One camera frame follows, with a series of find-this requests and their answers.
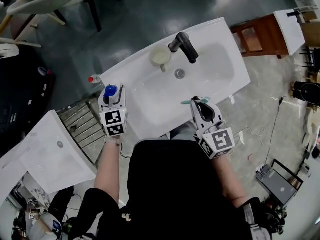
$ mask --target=white sink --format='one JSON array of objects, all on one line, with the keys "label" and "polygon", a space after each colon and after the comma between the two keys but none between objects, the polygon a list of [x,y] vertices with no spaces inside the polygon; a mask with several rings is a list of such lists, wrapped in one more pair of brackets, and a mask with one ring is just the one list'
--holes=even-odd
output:
[{"label": "white sink", "polygon": [[[250,83],[247,68],[225,19],[219,18],[184,30],[199,54],[190,64],[179,49],[166,64],[166,72],[150,63],[157,44],[169,45],[169,36],[110,68],[101,75],[109,84],[124,84],[128,122],[139,139],[157,138],[192,119],[189,105],[194,96],[210,97],[215,104]],[[183,79],[175,71],[185,71]]]}]

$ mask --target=gray floor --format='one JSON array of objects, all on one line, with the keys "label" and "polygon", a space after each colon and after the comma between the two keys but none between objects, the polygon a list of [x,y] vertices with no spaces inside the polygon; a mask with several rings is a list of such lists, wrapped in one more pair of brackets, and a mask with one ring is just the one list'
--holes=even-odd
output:
[{"label": "gray floor", "polygon": [[50,19],[26,40],[56,75],[49,104],[59,110],[93,92],[92,74],[101,74],[139,50],[178,31],[224,17],[229,26],[291,9],[293,0],[95,0],[102,31],[97,33],[89,5],[60,11],[61,26]]}]

